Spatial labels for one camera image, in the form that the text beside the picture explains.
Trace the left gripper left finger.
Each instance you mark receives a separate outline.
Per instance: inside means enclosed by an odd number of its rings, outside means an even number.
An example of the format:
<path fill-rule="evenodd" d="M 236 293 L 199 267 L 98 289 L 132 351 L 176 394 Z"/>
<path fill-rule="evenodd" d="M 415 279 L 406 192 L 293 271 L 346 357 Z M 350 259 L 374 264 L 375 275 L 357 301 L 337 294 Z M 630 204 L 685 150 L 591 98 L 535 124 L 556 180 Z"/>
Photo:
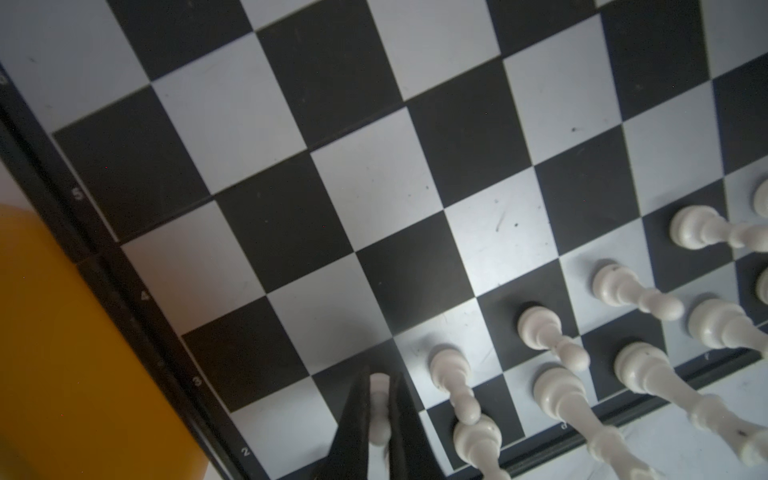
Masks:
<path fill-rule="evenodd" d="M 371 421 L 370 369 L 353 381 L 328 455 L 315 478 L 366 479 Z"/>

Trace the white chess pieces on board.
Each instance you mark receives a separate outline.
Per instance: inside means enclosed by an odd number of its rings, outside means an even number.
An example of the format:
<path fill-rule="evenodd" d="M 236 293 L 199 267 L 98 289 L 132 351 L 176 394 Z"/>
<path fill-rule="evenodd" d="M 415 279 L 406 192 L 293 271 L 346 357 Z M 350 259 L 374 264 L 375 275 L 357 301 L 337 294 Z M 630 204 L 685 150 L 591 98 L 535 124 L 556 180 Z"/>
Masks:
<path fill-rule="evenodd" d="M 658 407 L 656 400 L 630 393 L 614 375 L 619 350 L 632 342 L 664 350 L 676 372 L 695 387 L 757 361 L 756 354 L 744 349 L 707 348 L 689 335 L 684 321 L 663 322 L 634 306 L 605 305 L 593 296 L 591 283 L 603 265 L 620 263 L 633 269 L 642 283 L 678 297 L 687 309 L 719 297 L 740 304 L 765 328 L 767 308 L 756 296 L 755 285 L 766 268 L 766 256 L 723 244 L 686 250 L 670 239 L 669 225 L 678 210 L 690 205 L 713 207 L 733 223 L 756 223 L 753 196 L 766 177 L 758 167 L 744 168 L 644 206 L 639 181 L 628 173 L 603 183 L 593 174 L 537 171 L 540 193 L 533 202 L 548 219 L 554 253 L 474 303 L 491 340 L 484 353 L 501 367 L 477 392 L 482 407 L 499 423 L 501 461 L 513 475 L 580 443 L 571 428 L 556 425 L 533 400 L 536 376 L 554 359 L 526 347 L 518 336 L 517 320 L 529 307 L 554 310 L 564 333 L 583 343 L 591 357 L 582 375 L 588 398 L 598 417 L 611 424 L 633 423 Z"/>

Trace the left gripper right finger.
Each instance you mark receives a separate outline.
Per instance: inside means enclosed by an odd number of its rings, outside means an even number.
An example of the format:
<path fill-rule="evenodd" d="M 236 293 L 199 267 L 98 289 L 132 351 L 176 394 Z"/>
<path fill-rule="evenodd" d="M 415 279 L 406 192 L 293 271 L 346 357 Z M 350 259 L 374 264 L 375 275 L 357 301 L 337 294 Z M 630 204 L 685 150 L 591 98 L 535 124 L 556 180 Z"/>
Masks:
<path fill-rule="evenodd" d="M 390 377 L 389 472 L 391 479 L 445 479 L 402 373 Z"/>

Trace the yellow plastic tray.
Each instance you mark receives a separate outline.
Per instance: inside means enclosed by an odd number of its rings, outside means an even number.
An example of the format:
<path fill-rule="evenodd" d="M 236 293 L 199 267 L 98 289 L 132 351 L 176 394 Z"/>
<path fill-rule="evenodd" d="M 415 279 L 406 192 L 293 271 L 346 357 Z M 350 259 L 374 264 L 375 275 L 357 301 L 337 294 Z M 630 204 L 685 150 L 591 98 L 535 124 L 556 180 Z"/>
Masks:
<path fill-rule="evenodd" d="M 208 459 L 33 213 L 1 209 L 1 475 L 201 479 Z"/>

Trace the black white chess board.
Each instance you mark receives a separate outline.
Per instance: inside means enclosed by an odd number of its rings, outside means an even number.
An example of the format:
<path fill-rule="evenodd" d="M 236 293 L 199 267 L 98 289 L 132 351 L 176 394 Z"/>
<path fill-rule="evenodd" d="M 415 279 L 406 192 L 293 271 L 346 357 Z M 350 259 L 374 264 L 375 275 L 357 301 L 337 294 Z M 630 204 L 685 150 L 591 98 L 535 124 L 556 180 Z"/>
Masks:
<path fill-rule="evenodd" d="M 1 151 L 224 477 L 310 478 L 368 367 L 471 479 L 428 356 L 500 372 L 537 171 L 767 174 L 767 5 L 5 1 Z"/>

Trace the white pawn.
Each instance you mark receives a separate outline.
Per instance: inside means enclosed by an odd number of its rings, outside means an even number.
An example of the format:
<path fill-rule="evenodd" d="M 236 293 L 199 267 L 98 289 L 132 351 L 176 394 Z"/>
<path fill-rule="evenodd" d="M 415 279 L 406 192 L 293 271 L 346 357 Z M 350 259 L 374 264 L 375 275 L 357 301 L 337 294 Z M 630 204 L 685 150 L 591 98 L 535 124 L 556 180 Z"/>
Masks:
<path fill-rule="evenodd" d="M 383 447 L 392 435 L 389 418 L 390 377 L 384 373 L 370 375 L 370 426 L 369 442 Z"/>

